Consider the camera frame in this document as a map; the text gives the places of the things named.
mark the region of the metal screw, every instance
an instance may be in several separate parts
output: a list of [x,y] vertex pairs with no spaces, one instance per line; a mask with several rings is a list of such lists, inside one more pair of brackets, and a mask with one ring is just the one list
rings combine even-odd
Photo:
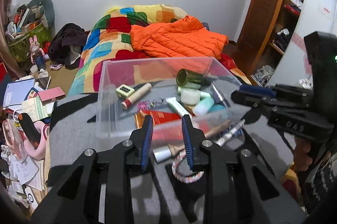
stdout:
[[125,147],[130,147],[132,145],[132,140],[126,139],[125,141],[122,142],[122,144]]
[[249,157],[251,155],[251,151],[248,150],[248,149],[243,149],[241,150],[241,154],[244,156],[244,157]]
[[87,156],[87,157],[91,157],[93,154],[94,154],[94,150],[92,149],[87,149],[84,151],[84,154]]
[[212,142],[211,142],[210,140],[208,140],[208,139],[204,140],[204,141],[202,142],[202,144],[203,144],[203,146],[205,146],[205,147],[210,147],[210,146],[212,146]]

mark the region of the pink notebook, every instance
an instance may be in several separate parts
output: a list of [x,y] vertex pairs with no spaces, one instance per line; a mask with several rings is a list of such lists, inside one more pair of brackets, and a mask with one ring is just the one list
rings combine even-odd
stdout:
[[65,93],[62,91],[61,87],[41,91],[38,92],[38,94],[42,102],[53,102],[65,97]]

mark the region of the wooden bookcase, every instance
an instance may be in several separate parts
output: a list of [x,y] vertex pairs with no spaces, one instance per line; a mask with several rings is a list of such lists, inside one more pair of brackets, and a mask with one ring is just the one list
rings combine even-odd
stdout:
[[300,15],[297,16],[284,8],[284,5],[290,5],[290,0],[280,0],[280,2],[281,5],[279,8],[277,6],[275,10],[274,20],[272,20],[270,24],[269,32],[267,33],[248,73],[249,80],[255,85],[262,86],[254,76],[256,71],[264,65],[269,65],[275,70],[284,55],[284,52],[275,43],[273,43],[277,36],[277,32],[284,28],[288,28],[291,32],[293,32],[299,20]]

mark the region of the curtain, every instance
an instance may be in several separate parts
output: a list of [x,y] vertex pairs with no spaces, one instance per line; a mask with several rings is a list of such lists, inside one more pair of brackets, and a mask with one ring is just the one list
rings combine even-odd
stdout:
[[12,78],[21,78],[26,75],[11,54],[7,45],[4,26],[9,22],[7,6],[12,0],[0,0],[0,62],[3,62]]

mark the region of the blue book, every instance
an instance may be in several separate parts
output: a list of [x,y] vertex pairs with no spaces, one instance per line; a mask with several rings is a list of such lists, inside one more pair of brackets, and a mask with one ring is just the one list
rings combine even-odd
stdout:
[[20,105],[26,98],[28,92],[34,87],[35,79],[13,81],[7,84],[3,98],[3,107]]

